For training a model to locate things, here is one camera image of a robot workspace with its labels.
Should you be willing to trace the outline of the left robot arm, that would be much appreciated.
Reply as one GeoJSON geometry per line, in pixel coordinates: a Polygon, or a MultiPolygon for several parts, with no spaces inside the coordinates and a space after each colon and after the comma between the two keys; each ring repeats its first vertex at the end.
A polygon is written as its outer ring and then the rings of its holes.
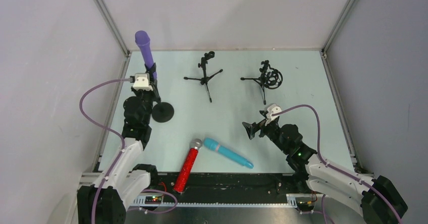
{"type": "Polygon", "coordinates": [[[133,86],[135,96],[124,102],[125,119],[113,160],[92,183],[77,191],[78,223],[124,223],[126,213],[140,193],[157,183],[157,169],[136,164],[150,135],[152,109],[159,96],[153,86],[133,86]]]}

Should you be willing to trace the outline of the red glitter microphone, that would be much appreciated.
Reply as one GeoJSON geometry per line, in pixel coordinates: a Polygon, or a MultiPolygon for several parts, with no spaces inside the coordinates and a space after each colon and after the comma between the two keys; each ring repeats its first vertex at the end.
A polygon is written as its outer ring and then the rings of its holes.
{"type": "Polygon", "coordinates": [[[183,193],[185,190],[186,183],[189,179],[192,167],[197,158],[199,150],[203,143],[201,139],[195,138],[189,144],[189,151],[183,162],[182,168],[178,174],[173,190],[178,193],[183,193]]]}

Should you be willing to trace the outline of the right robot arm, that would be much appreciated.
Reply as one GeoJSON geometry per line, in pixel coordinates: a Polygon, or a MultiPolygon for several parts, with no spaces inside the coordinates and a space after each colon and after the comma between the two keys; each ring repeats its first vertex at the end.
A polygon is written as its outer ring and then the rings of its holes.
{"type": "Polygon", "coordinates": [[[325,194],[361,215],[366,223],[398,223],[408,206],[394,184],[384,176],[376,179],[350,171],[327,159],[303,142],[298,127],[268,123],[242,124],[249,139],[268,137],[285,155],[293,178],[303,189],[325,194]]]}

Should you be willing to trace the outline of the black round-base mic stand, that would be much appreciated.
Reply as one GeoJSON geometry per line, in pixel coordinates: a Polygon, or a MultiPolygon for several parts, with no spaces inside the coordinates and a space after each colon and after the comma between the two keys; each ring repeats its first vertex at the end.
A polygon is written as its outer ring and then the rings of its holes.
{"type": "Polygon", "coordinates": [[[156,63],[151,67],[145,65],[146,73],[150,76],[150,86],[153,88],[153,101],[155,105],[152,108],[152,118],[158,123],[165,123],[172,119],[174,116],[174,108],[168,102],[163,102],[158,86],[157,86],[157,76],[156,76],[156,63]]]}

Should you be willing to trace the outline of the purple microphone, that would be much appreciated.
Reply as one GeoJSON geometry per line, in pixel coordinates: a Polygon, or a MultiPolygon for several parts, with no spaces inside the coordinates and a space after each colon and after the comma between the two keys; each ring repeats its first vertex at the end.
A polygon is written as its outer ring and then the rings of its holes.
{"type": "Polygon", "coordinates": [[[135,33],[135,43],[140,49],[146,69],[149,71],[151,77],[157,80],[156,64],[153,60],[150,37],[146,31],[140,30],[135,33]]]}

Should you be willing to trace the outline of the black shock-mount tripod stand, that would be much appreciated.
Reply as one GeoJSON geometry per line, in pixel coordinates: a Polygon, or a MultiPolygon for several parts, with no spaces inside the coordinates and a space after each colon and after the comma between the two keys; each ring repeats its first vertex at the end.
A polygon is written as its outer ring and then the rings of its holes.
{"type": "Polygon", "coordinates": [[[260,76],[258,78],[241,77],[240,80],[252,80],[256,82],[262,89],[262,100],[263,104],[266,105],[265,90],[274,90],[279,88],[283,82],[283,75],[278,69],[271,67],[269,60],[262,61],[260,64],[260,76]]]}

